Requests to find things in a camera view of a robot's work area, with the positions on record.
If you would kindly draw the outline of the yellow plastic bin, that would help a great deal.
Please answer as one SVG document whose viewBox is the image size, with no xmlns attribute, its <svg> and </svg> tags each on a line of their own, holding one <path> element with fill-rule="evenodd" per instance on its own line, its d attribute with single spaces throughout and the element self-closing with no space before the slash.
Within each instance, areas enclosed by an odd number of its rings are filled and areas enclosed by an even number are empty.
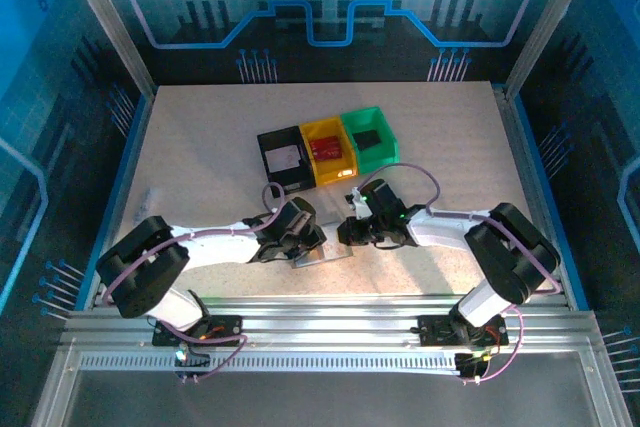
<svg viewBox="0 0 640 427">
<path fill-rule="evenodd" d="M 358 174 L 354 147 L 339 116 L 300 125 L 300 131 L 311 160 L 311 166 L 318 187 L 353 178 Z M 340 139 L 343 157 L 337 160 L 316 161 L 311 153 L 309 141 L 328 136 Z"/>
</svg>

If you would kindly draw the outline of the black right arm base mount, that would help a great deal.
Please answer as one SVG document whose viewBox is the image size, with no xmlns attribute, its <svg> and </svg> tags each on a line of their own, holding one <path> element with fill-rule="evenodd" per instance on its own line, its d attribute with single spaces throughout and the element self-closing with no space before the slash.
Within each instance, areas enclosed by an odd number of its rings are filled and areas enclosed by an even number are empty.
<svg viewBox="0 0 640 427">
<path fill-rule="evenodd" d="M 419 336 L 423 347 L 504 347 L 510 343 L 501 315 L 481 327 L 450 316 L 423 315 L 411 331 Z"/>
</svg>

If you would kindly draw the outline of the green plastic bin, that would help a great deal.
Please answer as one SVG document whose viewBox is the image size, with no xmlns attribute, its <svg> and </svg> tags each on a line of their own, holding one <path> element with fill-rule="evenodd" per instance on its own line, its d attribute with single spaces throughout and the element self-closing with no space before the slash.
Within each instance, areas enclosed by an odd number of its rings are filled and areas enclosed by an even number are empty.
<svg viewBox="0 0 640 427">
<path fill-rule="evenodd" d="M 367 107 L 347 112 L 342 114 L 340 118 L 354 147 L 360 174 L 371 173 L 383 165 L 399 161 L 398 141 L 379 107 Z M 359 151 L 352 134 L 366 130 L 376 130 L 381 138 L 381 143 L 365 151 Z"/>
</svg>

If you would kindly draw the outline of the aluminium side rail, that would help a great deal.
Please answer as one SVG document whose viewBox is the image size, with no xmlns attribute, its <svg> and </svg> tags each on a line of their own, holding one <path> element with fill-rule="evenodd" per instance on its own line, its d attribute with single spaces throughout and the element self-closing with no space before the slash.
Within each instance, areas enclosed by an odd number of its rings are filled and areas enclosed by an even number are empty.
<svg viewBox="0 0 640 427">
<path fill-rule="evenodd" d="M 525 142 L 522 127 L 519 125 L 519 121 L 517 120 L 517 116 L 514 111 L 514 103 L 513 101 L 507 101 L 505 99 L 503 84 L 492 84 L 491 87 L 495 96 L 495 100 L 501 116 L 504 130 L 512 151 L 516 170 L 518 172 L 520 183 L 524 192 L 526 205 L 530 212 L 531 222 L 548 238 L 548 240 L 556 248 L 556 246 L 554 245 L 553 238 L 550 236 L 549 230 L 544 223 L 544 217 L 542 215 L 542 203 L 540 202 L 540 197 L 538 196 L 539 191 L 538 191 L 538 188 L 536 187 L 537 183 L 535 182 L 535 178 L 534 178 L 535 172 L 533 170 L 531 157 L 526 150 L 526 142 Z M 560 269 L 561 263 L 562 263 L 562 259 L 560 261 L 560 266 L 556 269 L 554 273 L 554 276 L 563 287 L 562 295 L 564 296 L 568 307 L 571 310 L 576 310 L 571 306 L 570 302 L 567 300 L 567 297 L 565 296 L 563 281 L 561 278 L 561 269 Z"/>
</svg>

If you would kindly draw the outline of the aluminium rail frame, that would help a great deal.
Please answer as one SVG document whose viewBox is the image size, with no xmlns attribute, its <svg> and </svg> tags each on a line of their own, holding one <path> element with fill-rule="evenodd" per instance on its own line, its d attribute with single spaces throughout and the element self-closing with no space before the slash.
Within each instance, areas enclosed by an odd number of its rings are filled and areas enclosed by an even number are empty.
<svg viewBox="0 0 640 427">
<path fill-rule="evenodd" d="M 327 353 L 458 353 L 457 347 L 423 347 L 411 329 L 423 315 L 446 316 L 451 296 L 381 297 L 254 297 L 216 301 L 218 315 L 242 317 L 243 347 L 227 340 L 207 346 L 231 361 L 248 352 Z M 572 353 L 579 358 L 596 418 L 601 427 L 631 427 L 631 416 L 616 379 L 596 317 L 571 310 L 554 295 L 508 310 L 509 345 L 503 355 Z M 32 427 L 62 427 L 84 354 L 173 353 L 178 347 L 152 345 L 154 325 L 126 320 L 113 308 L 98 307 L 67 316 L 53 364 L 37 405 Z"/>
</svg>

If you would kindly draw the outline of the aluminium frame post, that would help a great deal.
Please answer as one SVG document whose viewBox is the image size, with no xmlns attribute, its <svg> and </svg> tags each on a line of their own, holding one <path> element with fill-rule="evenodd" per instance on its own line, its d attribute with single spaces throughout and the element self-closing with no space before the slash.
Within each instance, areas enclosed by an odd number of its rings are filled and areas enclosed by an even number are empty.
<svg viewBox="0 0 640 427">
<path fill-rule="evenodd" d="M 572 0 L 548 0 L 540 18 L 522 48 L 504 87 L 504 97 L 514 101 Z"/>
<path fill-rule="evenodd" d="M 86 0 L 140 93 L 155 100 L 157 87 L 112 0 Z"/>
</svg>

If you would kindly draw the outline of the blue table side strip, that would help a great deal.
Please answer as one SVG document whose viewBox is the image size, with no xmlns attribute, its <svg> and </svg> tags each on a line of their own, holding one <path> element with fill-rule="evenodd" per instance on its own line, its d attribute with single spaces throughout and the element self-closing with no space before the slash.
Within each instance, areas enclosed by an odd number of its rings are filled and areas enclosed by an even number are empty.
<svg viewBox="0 0 640 427">
<path fill-rule="evenodd" d="M 542 203 L 544 223 L 549 230 L 550 236 L 553 238 L 554 245 L 561 254 L 562 263 L 560 269 L 565 296 L 574 309 L 589 311 L 590 305 L 586 298 L 585 290 L 553 197 L 550 181 L 544 170 L 534 133 L 520 95 L 514 98 L 513 103 L 517 120 L 523 130 L 526 150 L 532 160 L 533 170 L 535 172 L 534 178 L 537 183 L 536 187 L 539 191 L 538 196 Z"/>
<path fill-rule="evenodd" d="M 90 309 L 97 295 L 99 275 L 96 270 L 100 256 L 114 241 L 124 215 L 138 158 L 146 134 L 153 102 L 141 98 L 125 142 L 104 215 L 91 250 L 84 280 L 76 296 L 74 311 Z"/>
</svg>

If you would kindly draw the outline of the black plastic bin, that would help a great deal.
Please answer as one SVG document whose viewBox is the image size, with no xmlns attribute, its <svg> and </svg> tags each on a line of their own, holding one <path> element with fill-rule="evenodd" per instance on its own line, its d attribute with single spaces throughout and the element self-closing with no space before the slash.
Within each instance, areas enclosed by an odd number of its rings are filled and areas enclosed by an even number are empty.
<svg viewBox="0 0 640 427">
<path fill-rule="evenodd" d="M 309 190 L 316 186 L 311 160 L 298 126 L 260 134 L 257 136 L 257 141 L 269 182 L 275 182 L 281 185 L 286 194 Z M 286 171 L 270 172 L 265 152 L 289 145 L 296 145 L 298 147 L 300 165 L 297 168 Z"/>
</svg>

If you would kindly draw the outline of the black controller box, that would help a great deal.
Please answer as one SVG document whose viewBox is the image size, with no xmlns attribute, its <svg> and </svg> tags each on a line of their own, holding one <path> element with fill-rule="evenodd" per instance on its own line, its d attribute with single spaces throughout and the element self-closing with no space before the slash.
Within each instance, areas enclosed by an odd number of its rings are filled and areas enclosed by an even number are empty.
<svg viewBox="0 0 640 427">
<path fill-rule="evenodd" d="M 455 369 L 463 380 L 475 381 L 482 378 L 489 368 L 490 357 L 485 354 L 456 353 L 454 355 Z"/>
<path fill-rule="evenodd" d="M 188 379 L 193 379 L 197 373 L 187 371 L 187 368 L 208 367 L 210 356 L 196 352 L 190 345 L 181 343 L 174 354 L 174 370 L 180 381 L 185 383 Z"/>
</svg>

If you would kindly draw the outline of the grey card holder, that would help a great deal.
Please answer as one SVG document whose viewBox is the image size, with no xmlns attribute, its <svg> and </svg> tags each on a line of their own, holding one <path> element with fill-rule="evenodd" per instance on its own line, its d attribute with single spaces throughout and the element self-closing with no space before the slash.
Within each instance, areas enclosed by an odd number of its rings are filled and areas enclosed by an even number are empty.
<svg viewBox="0 0 640 427">
<path fill-rule="evenodd" d="M 324 234 L 325 241 L 294 260 L 292 267 L 301 269 L 351 257 L 353 255 L 352 248 L 339 241 L 338 227 L 340 224 L 340 220 L 332 220 L 318 225 L 317 230 Z"/>
</svg>

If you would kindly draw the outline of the red circuit board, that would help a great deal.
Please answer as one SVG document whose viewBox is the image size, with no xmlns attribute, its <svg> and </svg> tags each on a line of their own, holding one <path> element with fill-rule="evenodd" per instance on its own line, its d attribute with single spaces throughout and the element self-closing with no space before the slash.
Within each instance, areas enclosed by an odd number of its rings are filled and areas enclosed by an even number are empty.
<svg viewBox="0 0 640 427">
<path fill-rule="evenodd" d="M 340 139 L 337 136 L 328 136 L 309 141 L 313 158 L 320 161 L 337 160 L 343 157 Z"/>
</svg>

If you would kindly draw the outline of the white card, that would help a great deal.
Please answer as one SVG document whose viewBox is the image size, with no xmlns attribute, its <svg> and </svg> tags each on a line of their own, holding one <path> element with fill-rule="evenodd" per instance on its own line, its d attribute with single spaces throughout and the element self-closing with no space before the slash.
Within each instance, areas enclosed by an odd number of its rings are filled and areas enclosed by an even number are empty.
<svg viewBox="0 0 640 427">
<path fill-rule="evenodd" d="M 300 165 L 300 153 L 296 145 L 289 145 L 265 152 L 270 172 L 281 172 Z"/>
</svg>

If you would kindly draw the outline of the black card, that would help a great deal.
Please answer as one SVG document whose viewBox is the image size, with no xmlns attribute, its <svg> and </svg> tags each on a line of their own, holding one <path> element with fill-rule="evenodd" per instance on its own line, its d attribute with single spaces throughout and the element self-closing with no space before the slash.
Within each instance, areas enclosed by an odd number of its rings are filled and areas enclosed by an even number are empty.
<svg viewBox="0 0 640 427">
<path fill-rule="evenodd" d="M 354 132 L 352 137 L 359 151 L 365 151 L 381 143 L 381 138 L 376 130 Z"/>
</svg>

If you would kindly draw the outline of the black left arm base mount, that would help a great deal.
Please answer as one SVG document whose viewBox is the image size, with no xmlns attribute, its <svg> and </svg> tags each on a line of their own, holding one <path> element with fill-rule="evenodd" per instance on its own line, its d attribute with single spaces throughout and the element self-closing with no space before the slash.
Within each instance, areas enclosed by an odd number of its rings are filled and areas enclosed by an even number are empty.
<svg viewBox="0 0 640 427">
<path fill-rule="evenodd" d="M 237 315 L 213 315 L 198 321 L 184 332 L 184 335 L 199 340 L 226 338 L 242 332 L 242 317 Z M 155 347 L 178 347 L 184 339 L 175 336 L 160 321 L 156 320 L 152 336 Z"/>
</svg>

